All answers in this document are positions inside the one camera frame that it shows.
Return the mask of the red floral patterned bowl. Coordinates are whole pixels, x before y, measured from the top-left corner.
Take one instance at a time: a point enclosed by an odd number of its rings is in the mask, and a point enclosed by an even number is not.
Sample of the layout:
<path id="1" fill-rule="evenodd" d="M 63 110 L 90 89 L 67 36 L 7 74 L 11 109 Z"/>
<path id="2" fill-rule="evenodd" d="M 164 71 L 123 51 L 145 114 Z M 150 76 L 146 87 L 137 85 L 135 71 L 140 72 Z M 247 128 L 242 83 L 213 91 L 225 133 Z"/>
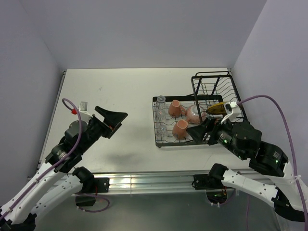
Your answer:
<path id="1" fill-rule="evenodd" d="M 200 124 L 205 118 L 207 114 L 204 110 L 204 108 L 199 107 L 197 108 L 197 105 L 191 105 L 186 110 L 186 121 L 188 123 L 192 124 Z"/>

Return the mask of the clear shot glass front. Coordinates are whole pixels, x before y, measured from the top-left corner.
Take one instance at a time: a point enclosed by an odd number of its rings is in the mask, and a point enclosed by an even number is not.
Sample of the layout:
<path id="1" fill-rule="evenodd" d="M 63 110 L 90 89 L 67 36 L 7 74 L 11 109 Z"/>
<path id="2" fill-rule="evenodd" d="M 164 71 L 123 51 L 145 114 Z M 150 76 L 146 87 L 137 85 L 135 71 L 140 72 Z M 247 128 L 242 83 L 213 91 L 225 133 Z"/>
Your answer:
<path id="1" fill-rule="evenodd" d="M 167 135 L 168 135 L 167 126 L 165 124 L 159 125 L 156 131 L 157 139 L 163 139 Z"/>

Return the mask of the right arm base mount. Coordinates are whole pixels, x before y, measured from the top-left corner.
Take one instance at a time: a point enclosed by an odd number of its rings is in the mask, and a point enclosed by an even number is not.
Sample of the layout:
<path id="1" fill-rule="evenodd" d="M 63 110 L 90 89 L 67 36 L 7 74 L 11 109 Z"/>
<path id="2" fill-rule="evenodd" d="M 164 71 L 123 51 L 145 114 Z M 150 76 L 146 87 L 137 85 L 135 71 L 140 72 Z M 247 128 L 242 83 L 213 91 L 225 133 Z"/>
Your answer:
<path id="1" fill-rule="evenodd" d="M 207 199 L 214 204 L 226 203 L 237 194 L 235 189 L 223 186 L 221 181 L 208 174 L 195 174 L 192 187 L 195 190 L 205 190 Z"/>

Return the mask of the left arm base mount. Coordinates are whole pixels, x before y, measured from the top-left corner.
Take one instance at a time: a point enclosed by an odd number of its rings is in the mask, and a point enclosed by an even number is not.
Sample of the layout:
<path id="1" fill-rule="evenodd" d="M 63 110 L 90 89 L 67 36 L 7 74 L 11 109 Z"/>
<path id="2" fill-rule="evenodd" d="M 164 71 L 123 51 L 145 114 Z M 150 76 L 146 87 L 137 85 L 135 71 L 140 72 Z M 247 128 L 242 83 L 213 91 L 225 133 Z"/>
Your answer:
<path id="1" fill-rule="evenodd" d="M 93 178 L 87 180 L 81 191 L 75 196 L 75 204 L 77 208 L 84 209 L 85 207 L 94 206 L 98 200 L 103 200 L 107 202 L 106 207 L 103 210 L 106 210 L 110 206 L 110 201 L 104 197 L 99 196 L 100 193 L 107 193 L 109 190 L 109 178 Z"/>

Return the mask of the yellow patterned plate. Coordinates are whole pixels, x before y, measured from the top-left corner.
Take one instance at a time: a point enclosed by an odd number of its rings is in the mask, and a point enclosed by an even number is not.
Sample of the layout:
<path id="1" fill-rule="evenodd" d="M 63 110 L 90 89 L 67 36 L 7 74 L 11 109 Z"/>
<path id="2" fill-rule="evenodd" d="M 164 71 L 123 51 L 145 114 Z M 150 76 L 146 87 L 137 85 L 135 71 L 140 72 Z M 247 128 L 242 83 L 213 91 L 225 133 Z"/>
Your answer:
<path id="1" fill-rule="evenodd" d="M 225 102 L 220 102 L 215 105 L 209 106 L 206 113 L 209 115 L 226 115 L 226 109 L 224 107 Z"/>

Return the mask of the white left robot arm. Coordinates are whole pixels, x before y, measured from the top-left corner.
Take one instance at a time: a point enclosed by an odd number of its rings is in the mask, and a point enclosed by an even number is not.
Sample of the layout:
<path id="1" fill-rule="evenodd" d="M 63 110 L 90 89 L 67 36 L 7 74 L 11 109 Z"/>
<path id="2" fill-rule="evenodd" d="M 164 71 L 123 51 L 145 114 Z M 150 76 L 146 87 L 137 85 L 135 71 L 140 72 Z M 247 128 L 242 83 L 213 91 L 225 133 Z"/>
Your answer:
<path id="1" fill-rule="evenodd" d="M 75 167 L 83 154 L 101 137 L 111 138 L 128 116 L 99 106 L 95 111 L 104 117 L 72 108 L 78 120 L 70 124 L 58 145 L 53 147 L 35 176 L 9 202 L 0 208 L 2 231 L 32 231 L 36 219 L 72 194 L 94 193 L 97 183 L 85 167 Z"/>

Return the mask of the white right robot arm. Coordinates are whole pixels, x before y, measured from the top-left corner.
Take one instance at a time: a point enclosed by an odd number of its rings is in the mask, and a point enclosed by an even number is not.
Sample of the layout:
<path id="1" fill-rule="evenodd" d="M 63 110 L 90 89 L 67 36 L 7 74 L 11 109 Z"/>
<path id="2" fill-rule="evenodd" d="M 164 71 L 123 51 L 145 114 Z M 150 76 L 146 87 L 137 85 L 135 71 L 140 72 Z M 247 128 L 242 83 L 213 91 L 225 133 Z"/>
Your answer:
<path id="1" fill-rule="evenodd" d="M 207 118 L 202 124 L 187 129 L 195 142 L 201 142 L 209 134 L 208 145 L 220 144 L 240 160 L 248 160 L 249 167 L 272 181 L 272 185 L 250 179 L 229 167 L 216 163 L 208 174 L 194 175 L 192 186 L 197 190 L 230 187 L 245 192 L 267 203 L 281 217 L 296 222 L 308 219 L 308 188 L 297 186 L 299 178 L 294 174 L 287 155 L 276 145 L 261 140 L 261 131 L 248 121 L 221 123 Z"/>

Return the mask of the clear shot glass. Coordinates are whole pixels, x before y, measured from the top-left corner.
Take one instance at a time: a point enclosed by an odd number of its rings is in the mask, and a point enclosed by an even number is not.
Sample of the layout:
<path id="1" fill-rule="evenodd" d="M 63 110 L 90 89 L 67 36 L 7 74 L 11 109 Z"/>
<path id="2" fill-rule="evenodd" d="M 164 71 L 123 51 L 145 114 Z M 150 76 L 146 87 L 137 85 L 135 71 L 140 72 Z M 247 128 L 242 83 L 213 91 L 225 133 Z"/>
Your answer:
<path id="1" fill-rule="evenodd" d="M 162 108 L 164 109 L 166 107 L 166 98 L 163 95 L 157 96 L 156 102 L 155 102 L 156 108 Z"/>
<path id="2" fill-rule="evenodd" d="M 159 125 L 156 131 L 157 139 L 163 139 L 167 135 L 168 135 L 167 126 L 165 124 Z"/>
<path id="3" fill-rule="evenodd" d="M 166 112 L 164 108 L 158 107 L 155 112 L 155 118 L 157 121 L 163 122 L 166 119 Z"/>

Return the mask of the pink mug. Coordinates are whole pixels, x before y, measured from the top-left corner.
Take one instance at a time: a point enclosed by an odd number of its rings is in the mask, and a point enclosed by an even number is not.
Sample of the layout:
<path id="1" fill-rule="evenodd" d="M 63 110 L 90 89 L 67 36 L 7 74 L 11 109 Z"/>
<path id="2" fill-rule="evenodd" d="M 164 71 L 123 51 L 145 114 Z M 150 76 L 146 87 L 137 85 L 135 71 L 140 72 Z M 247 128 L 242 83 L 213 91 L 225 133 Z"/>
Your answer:
<path id="1" fill-rule="evenodd" d="M 169 106 L 168 113 L 171 117 L 177 118 L 181 115 L 187 115 L 186 109 L 181 105 L 180 101 L 173 100 Z"/>
<path id="2" fill-rule="evenodd" d="M 186 120 L 180 120 L 173 127 L 172 135 L 179 140 L 183 140 L 187 134 L 188 122 Z"/>

